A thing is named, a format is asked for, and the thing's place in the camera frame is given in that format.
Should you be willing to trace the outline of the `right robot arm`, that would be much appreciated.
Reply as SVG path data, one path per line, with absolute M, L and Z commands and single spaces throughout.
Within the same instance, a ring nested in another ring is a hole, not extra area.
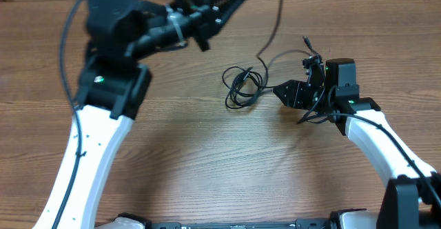
M 368 158 L 385 192 L 379 213 L 351 208 L 327 219 L 298 219 L 296 228 L 439 228 L 440 173 L 421 160 L 389 125 L 380 106 L 360 96 L 356 63 L 303 59 L 306 81 L 289 80 L 274 94 L 289 107 L 306 110 L 299 122 L 334 124 Z

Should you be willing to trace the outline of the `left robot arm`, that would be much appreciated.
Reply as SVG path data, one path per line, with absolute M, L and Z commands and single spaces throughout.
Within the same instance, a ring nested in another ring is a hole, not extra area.
M 68 144 L 37 228 L 93 228 L 112 163 L 152 74 L 142 60 L 194 39 L 202 51 L 245 0 L 86 0 L 89 41 Z

